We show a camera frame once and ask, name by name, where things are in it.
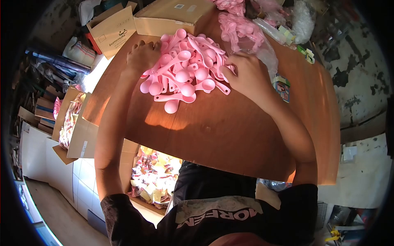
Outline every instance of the black t-shirt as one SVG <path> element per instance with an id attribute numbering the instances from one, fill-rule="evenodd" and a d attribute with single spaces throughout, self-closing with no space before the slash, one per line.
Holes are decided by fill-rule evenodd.
<path id="1" fill-rule="evenodd" d="M 209 245 L 221 236 L 251 232 L 277 245 L 313 241 L 317 191 L 297 185 L 278 194 L 279 210 L 243 196 L 180 201 L 155 226 L 135 209 L 128 196 L 115 194 L 101 202 L 112 245 Z"/>

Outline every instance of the clear plastic bag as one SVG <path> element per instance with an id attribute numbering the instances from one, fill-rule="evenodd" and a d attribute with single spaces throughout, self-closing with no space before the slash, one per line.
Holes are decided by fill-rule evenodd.
<path id="1" fill-rule="evenodd" d="M 292 30 L 296 38 L 295 44 L 305 44 L 309 41 L 316 21 L 316 10 L 304 0 L 295 0 L 292 18 Z"/>

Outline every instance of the person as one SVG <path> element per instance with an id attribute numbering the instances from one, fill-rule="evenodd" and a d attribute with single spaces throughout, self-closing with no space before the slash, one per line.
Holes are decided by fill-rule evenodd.
<path id="1" fill-rule="evenodd" d="M 161 43 L 140 41 L 127 54 L 114 94 L 103 112 L 95 151 L 97 190 L 111 245 L 309 245 L 317 216 L 317 164 L 312 139 L 271 85 L 255 56 L 236 53 L 220 67 L 230 86 L 275 121 L 296 160 L 292 187 L 278 193 L 280 206 L 255 199 L 256 178 L 183 162 L 174 207 L 155 226 L 123 193 L 119 162 L 132 92 L 160 57 Z"/>

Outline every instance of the plastic wrap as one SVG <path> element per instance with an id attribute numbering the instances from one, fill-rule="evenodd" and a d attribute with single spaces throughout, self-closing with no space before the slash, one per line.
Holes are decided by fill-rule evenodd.
<path id="1" fill-rule="evenodd" d="M 214 2 L 219 10 L 226 10 L 227 12 L 245 16 L 245 1 L 244 0 L 211 0 Z"/>
<path id="2" fill-rule="evenodd" d="M 264 20 L 260 19 L 260 18 L 256 18 L 253 20 L 254 23 L 256 23 L 263 31 L 265 34 L 267 34 L 268 36 L 270 36 L 271 38 L 273 38 L 274 40 L 276 40 L 279 44 L 283 45 L 283 46 L 287 46 L 292 50 L 296 50 L 297 46 L 292 44 L 292 45 L 288 45 L 286 44 L 286 37 L 285 35 L 281 34 L 278 29 L 276 29 L 275 27 L 271 26 L 270 24 L 268 24 L 267 22 L 265 22 Z"/>
<path id="3" fill-rule="evenodd" d="M 59 145 L 65 150 L 69 149 L 72 132 L 74 131 L 74 126 L 78 119 L 78 113 L 84 103 L 85 97 L 85 93 L 79 93 L 77 97 L 71 101 L 69 109 L 66 112 L 64 124 L 61 127 L 59 136 Z"/>
<path id="4" fill-rule="evenodd" d="M 304 0 L 294 1 L 292 30 L 295 44 L 305 44 L 310 39 L 315 27 L 316 10 Z"/>
<path id="5" fill-rule="evenodd" d="M 222 40 L 227 42 L 225 46 L 231 45 L 230 54 L 245 52 L 255 54 L 266 66 L 270 78 L 274 78 L 278 71 L 278 59 L 271 44 L 264 36 L 258 25 L 245 17 L 237 17 L 228 13 L 219 14 L 220 28 L 222 29 Z M 229 29 L 229 24 L 236 27 Z"/>
<path id="6" fill-rule="evenodd" d="M 53 117 L 55 118 L 55 120 L 58 118 L 58 114 L 62 102 L 63 100 L 60 100 L 60 98 L 57 96 L 53 106 Z"/>

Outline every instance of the tiled floor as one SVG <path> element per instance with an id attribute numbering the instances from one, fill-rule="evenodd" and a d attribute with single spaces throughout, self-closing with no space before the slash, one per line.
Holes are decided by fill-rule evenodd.
<path id="1" fill-rule="evenodd" d="M 99 195 L 97 193 L 94 159 L 78 159 L 73 164 L 72 191 L 74 193 L 74 207 L 87 219 L 87 211 L 104 220 Z"/>

